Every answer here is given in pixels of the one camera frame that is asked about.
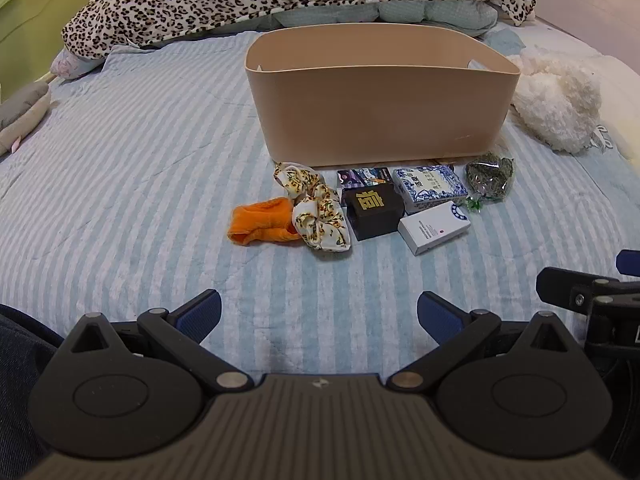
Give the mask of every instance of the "striped bedspread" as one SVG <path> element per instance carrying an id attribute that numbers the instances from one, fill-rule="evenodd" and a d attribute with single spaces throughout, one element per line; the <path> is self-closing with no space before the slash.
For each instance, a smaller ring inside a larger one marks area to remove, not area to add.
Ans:
<path id="1" fill-rule="evenodd" d="M 557 155 L 511 116 L 513 189 L 463 237 L 418 257 L 397 234 L 343 254 L 233 245 L 231 209 L 283 195 L 243 69 L 256 37 L 120 48 L 101 73 L 55 85 L 50 115 L 0 164 L 2 303 L 64 335 L 84 312 L 134 319 L 212 287 L 223 315 L 203 345 L 245 371 L 386 376 L 434 345 L 415 315 L 423 290 L 528 319 L 547 308 L 545 266 L 617 276 L 616 253 L 638 240 L 637 179 L 618 168 L 629 181 L 611 201 L 585 161 L 622 167 L 615 148 Z"/>

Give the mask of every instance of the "jeans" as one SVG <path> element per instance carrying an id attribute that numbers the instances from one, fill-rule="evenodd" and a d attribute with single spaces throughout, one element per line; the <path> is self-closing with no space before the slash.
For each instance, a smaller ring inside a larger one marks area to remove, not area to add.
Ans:
<path id="1" fill-rule="evenodd" d="M 0 305 L 0 480 L 20 478 L 47 454 L 29 424 L 27 402 L 62 340 L 30 316 Z"/>

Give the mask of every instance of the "storage bin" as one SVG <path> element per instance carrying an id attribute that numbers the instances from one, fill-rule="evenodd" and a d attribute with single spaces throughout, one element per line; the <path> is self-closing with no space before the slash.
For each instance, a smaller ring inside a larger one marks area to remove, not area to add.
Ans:
<path id="1" fill-rule="evenodd" d="M 465 34 L 397 23 L 268 32 L 245 69 L 271 157 L 308 166 L 485 152 L 520 75 Z"/>
<path id="2" fill-rule="evenodd" d="M 89 0 L 0 0 L 0 88 L 6 100 L 49 72 L 62 27 Z"/>

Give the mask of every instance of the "beige plastic bin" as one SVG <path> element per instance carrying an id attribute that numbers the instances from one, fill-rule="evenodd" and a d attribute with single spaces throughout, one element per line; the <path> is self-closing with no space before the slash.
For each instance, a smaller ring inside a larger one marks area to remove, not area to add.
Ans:
<path id="1" fill-rule="evenodd" d="M 398 23 L 268 32 L 245 69 L 271 157 L 308 166 L 482 153 L 520 75 L 465 34 Z"/>

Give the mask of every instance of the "orange cloth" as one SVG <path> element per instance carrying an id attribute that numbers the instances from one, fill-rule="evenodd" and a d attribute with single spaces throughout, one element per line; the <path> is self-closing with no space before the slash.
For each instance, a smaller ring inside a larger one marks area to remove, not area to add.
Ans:
<path id="1" fill-rule="evenodd" d="M 232 242 L 241 245 L 247 245 L 252 240 L 298 240 L 300 235 L 291 221 L 292 211 L 293 204 L 285 197 L 238 206 L 231 215 L 231 226 L 226 235 Z"/>

